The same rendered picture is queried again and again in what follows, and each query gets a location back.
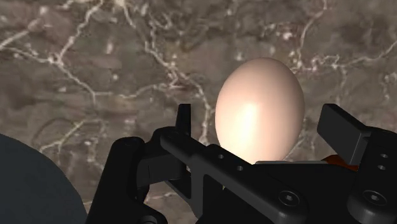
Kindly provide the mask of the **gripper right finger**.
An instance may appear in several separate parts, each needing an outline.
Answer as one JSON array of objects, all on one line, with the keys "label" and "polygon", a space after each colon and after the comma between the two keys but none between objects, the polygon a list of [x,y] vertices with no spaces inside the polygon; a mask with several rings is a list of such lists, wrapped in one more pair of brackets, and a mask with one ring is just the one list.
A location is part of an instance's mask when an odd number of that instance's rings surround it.
[{"label": "gripper right finger", "polygon": [[361,224],[397,224],[397,133],[369,127],[336,104],[324,104],[317,133],[358,170],[347,210]]}]

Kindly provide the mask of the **dark grey round plate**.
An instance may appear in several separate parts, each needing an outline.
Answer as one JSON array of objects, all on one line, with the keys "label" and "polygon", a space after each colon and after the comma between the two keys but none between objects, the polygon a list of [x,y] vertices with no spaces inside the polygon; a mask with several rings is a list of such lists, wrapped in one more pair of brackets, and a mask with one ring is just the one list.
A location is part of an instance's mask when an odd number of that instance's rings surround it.
[{"label": "dark grey round plate", "polygon": [[0,134],[0,224],[85,224],[82,199],[48,157]]}]

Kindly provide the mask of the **beige egg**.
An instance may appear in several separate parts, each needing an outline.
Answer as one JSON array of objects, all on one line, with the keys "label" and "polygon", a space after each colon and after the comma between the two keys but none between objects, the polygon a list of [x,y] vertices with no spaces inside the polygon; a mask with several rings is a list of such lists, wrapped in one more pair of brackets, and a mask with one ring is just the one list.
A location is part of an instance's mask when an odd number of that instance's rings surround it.
[{"label": "beige egg", "polygon": [[240,65],[216,101],[215,128],[222,148],[254,164],[283,160],[300,135],[302,88],[282,62],[259,58]]}]

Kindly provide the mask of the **small orange object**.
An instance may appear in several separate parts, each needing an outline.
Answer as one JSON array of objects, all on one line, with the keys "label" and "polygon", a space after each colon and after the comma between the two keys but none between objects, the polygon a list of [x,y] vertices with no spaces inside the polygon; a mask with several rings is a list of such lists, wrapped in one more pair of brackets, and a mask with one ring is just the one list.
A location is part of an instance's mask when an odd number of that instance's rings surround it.
[{"label": "small orange object", "polygon": [[327,164],[345,167],[346,169],[352,170],[354,172],[356,172],[359,169],[358,165],[349,165],[345,163],[345,161],[339,155],[327,156],[326,158],[322,159],[322,161],[326,162]]}]

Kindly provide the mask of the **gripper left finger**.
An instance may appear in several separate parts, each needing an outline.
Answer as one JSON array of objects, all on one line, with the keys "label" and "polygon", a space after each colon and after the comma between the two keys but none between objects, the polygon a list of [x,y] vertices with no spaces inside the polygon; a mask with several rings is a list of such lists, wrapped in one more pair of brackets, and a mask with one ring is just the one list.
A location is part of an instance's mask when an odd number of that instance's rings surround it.
[{"label": "gripper left finger", "polygon": [[167,183],[197,217],[196,224],[305,224],[305,198],[218,145],[191,137],[191,107],[150,141],[116,140],[109,151],[85,224],[168,224],[144,200],[150,185]]}]

